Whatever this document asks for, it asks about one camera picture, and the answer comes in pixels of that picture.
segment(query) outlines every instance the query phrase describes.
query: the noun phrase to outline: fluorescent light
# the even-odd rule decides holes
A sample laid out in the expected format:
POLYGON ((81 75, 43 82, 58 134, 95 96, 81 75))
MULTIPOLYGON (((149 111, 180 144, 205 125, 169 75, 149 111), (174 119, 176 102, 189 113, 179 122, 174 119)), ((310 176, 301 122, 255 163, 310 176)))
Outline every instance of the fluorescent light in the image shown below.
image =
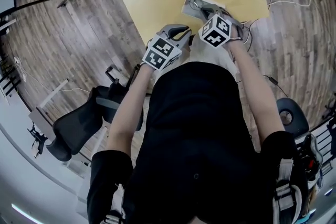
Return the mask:
POLYGON ((333 190, 332 188, 329 189, 324 195, 328 196, 329 194, 331 194, 332 190, 333 190))
POLYGON ((23 212, 20 208, 18 208, 16 205, 12 204, 12 208, 16 211, 18 211, 21 215, 25 216, 26 218, 30 219, 32 222, 36 223, 36 224, 43 224, 42 222, 36 220, 35 218, 31 217, 30 215, 28 215, 27 213, 23 212))

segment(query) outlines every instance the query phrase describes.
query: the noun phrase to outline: person's right arm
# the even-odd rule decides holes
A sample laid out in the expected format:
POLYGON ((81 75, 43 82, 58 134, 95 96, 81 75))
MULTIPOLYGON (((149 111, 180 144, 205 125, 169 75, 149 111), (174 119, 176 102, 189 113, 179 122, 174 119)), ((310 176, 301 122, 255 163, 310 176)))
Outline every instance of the person's right arm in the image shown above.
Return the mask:
POLYGON ((243 43, 232 41, 228 46, 236 58, 247 102, 256 121, 260 143, 262 143, 268 135, 285 130, 274 94, 243 43))

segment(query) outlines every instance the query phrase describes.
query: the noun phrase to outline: wooden floor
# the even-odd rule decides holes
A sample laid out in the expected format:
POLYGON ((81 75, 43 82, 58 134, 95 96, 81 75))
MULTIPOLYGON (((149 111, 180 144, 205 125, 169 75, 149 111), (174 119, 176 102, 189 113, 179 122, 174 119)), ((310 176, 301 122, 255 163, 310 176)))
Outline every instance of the wooden floor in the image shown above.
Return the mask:
MULTIPOLYGON (((17 0, 17 5, 30 1, 34 0, 17 0)), ((144 52, 122 0, 71 0, 66 7, 56 9, 59 3, 60 0, 46 2, 14 13, 11 17, 17 23, 4 38, 9 55, 19 56, 23 68, 47 88, 30 77, 19 86, 32 108, 67 78, 70 83, 66 89, 80 87, 89 91, 98 85, 108 86, 104 71, 109 65, 117 67, 125 82, 144 52)), ((250 54, 261 72, 277 79, 285 93, 299 103, 311 127, 320 122, 331 96, 335 19, 335 0, 312 0, 310 7, 277 3, 271 5, 269 18, 251 28, 250 54)), ((278 99, 284 97, 280 89, 270 85, 278 99)), ((244 118, 254 135, 255 122, 240 87, 244 118)), ((83 104, 87 96, 80 90, 61 92, 45 106, 45 112, 54 121, 83 104)), ((144 128, 134 137, 133 160, 143 132, 144 128)), ((82 150, 86 156, 90 157, 96 139, 93 137, 82 150)))

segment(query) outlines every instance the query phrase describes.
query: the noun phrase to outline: forearm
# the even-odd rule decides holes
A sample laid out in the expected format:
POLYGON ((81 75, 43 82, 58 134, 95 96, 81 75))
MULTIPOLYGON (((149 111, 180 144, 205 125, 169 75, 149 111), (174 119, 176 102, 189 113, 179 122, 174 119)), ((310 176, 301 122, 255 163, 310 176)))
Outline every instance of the forearm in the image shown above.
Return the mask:
POLYGON ((263 141, 275 131, 283 131, 274 94, 241 41, 229 43, 242 77, 246 98, 263 141))
POLYGON ((115 149, 118 141, 131 142, 141 116, 143 102, 153 69, 143 65, 130 90, 122 100, 111 123, 107 149, 115 149))

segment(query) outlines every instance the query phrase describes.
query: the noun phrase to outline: chair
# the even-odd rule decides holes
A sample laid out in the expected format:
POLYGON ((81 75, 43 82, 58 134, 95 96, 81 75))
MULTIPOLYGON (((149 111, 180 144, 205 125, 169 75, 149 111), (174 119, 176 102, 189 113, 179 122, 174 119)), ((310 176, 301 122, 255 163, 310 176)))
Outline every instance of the chair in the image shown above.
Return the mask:
MULTIPOLYGON (((139 65, 133 69, 127 85, 123 87, 119 79, 111 76, 109 72, 112 68, 109 67, 106 74, 112 81, 111 86, 93 88, 85 104, 55 121, 52 129, 56 138, 46 147, 56 159, 67 162, 72 155, 78 154, 87 140, 100 130, 103 119, 109 123, 112 122, 139 69, 139 65)), ((142 122, 143 111, 136 128, 137 131, 141 129, 142 122)))
POLYGON ((309 132, 309 124, 300 106, 290 98, 277 101, 278 111, 286 132, 292 133, 294 139, 309 132))

